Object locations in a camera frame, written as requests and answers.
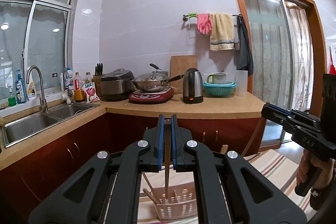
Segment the teal bowl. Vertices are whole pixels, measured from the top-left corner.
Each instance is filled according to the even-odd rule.
[[[216,85],[203,82],[203,88],[212,97],[226,97],[229,96],[236,88],[236,83],[226,85]]]

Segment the wooden cutting board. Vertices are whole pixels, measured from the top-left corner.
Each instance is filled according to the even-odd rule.
[[[184,74],[187,69],[197,69],[197,56],[196,55],[177,55],[170,58],[170,76]],[[178,88],[177,93],[183,93],[183,79],[174,81],[172,86]]]

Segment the striped floor mat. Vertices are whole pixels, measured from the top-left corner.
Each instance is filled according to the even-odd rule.
[[[283,193],[285,193],[285,195],[288,196],[296,205],[298,205],[306,213],[306,215],[311,213],[312,208],[309,205],[310,192],[304,198],[297,196],[294,192],[294,188],[296,186],[296,172],[298,169],[298,165],[296,163],[285,158],[283,155],[274,150],[267,150],[256,155],[245,157],[245,159],[248,160],[254,168],[256,168],[266,178],[268,178]],[[159,173],[147,173],[147,177],[154,188],[164,187],[164,171]],[[172,165],[170,166],[169,186],[179,185],[191,181],[194,181],[192,173],[176,173],[172,169]],[[165,223],[158,220],[153,202],[143,194],[143,188],[147,188],[150,191],[146,181],[142,178],[138,210],[138,223]],[[169,223],[198,224],[198,219],[197,217],[194,217]]]

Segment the sink faucet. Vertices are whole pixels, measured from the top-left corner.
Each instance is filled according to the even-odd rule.
[[[72,96],[73,96],[73,92],[72,92],[72,90],[69,88],[69,85],[66,85],[66,84],[65,84],[65,83],[66,83],[65,79],[70,78],[67,68],[64,68],[63,71],[62,71],[62,73],[63,73],[63,79],[62,79],[62,80],[63,80],[63,83],[64,83],[64,91],[68,93],[68,97],[69,97],[70,102],[71,102],[71,98],[72,98]]]
[[[42,74],[40,69],[38,68],[38,66],[31,66],[27,72],[27,77],[26,77],[26,83],[29,84],[29,76],[32,72],[33,69],[36,69],[37,73],[39,74],[40,77],[40,83],[41,83],[41,93],[42,93],[42,97],[40,97],[40,111],[41,112],[47,112],[48,111],[48,106],[47,106],[47,101],[45,100],[45,96],[44,96],[44,89],[43,89],[43,79],[42,79]]]

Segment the pan handle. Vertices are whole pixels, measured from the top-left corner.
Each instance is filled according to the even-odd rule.
[[[180,80],[180,79],[183,78],[183,76],[185,76],[185,74],[183,74],[183,75],[177,75],[177,76],[175,76],[175,77],[169,79],[169,82],[173,82],[173,81]]]
[[[152,64],[152,63],[150,63],[149,65],[150,65],[151,67],[155,68],[156,70],[159,69],[159,67],[158,67],[157,65],[154,65],[154,64]]]

